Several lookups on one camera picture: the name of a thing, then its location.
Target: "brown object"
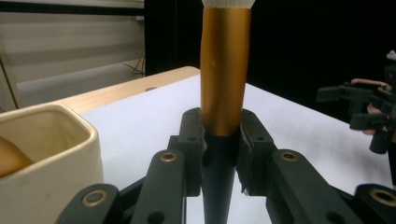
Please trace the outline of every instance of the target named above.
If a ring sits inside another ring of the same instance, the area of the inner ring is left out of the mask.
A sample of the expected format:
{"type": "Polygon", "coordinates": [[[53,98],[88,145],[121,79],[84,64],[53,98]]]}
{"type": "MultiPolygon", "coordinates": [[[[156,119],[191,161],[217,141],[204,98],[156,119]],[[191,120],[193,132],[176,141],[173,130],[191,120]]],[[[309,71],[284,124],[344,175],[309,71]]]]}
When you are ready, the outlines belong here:
{"type": "Polygon", "coordinates": [[[15,144],[0,136],[0,177],[12,174],[32,163],[15,144]]]}
{"type": "Polygon", "coordinates": [[[250,8],[204,8],[202,123],[208,133],[217,136],[233,134],[241,122],[248,71],[250,17],[250,8]]]}

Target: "floor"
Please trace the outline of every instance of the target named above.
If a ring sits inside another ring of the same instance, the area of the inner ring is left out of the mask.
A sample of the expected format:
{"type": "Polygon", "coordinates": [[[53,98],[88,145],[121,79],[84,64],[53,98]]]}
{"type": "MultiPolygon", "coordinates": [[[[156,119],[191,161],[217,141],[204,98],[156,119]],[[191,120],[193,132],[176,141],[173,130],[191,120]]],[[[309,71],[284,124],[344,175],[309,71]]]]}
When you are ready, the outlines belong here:
{"type": "Polygon", "coordinates": [[[144,76],[143,59],[18,83],[25,106],[47,103],[144,76]]]}

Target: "white table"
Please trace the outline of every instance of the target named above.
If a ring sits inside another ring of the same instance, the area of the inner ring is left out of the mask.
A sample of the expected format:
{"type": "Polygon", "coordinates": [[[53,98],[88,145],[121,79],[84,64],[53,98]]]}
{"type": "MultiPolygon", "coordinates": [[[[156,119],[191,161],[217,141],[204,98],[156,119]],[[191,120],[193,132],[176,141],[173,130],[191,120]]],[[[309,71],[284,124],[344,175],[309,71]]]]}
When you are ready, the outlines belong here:
{"type": "MultiPolygon", "coordinates": [[[[195,76],[81,113],[99,132],[106,183],[124,189],[145,176],[152,156],[178,135],[182,114],[199,106],[195,76]]],[[[244,108],[258,116],[279,149],[305,155],[330,185],[350,194],[359,184],[392,187],[388,155],[368,149],[371,136],[250,85],[244,108]]],[[[240,190],[236,175],[228,223],[270,223],[265,198],[240,190]]],[[[187,208],[188,224],[204,223],[202,196],[188,198],[187,208]]]]}

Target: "gold cylinder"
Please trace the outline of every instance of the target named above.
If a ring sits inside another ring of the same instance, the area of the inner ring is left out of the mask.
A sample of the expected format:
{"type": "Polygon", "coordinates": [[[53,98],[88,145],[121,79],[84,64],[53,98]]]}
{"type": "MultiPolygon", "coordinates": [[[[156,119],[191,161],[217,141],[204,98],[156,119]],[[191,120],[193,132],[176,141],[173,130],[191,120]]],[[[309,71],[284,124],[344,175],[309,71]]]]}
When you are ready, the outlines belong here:
{"type": "Polygon", "coordinates": [[[250,17],[250,8],[204,8],[201,116],[208,133],[229,136],[241,122],[250,17]]]}

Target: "white wall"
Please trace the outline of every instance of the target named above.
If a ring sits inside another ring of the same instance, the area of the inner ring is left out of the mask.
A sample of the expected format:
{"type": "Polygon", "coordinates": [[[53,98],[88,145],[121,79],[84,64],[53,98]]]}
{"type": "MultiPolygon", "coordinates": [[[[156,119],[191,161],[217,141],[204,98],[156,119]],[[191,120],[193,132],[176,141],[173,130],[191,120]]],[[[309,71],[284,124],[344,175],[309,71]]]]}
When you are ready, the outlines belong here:
{"type": "Polygon", "coordinates": [[[0,12],[0,46],[15,91],[17,83],[144,58],[144,23],[133,16],[0,12]]]}
{"type": "Polygon", "coordinates": [[[0,2],[58,4],[88,7],[141,7],[144,0],[0,0],[0,2]]]}

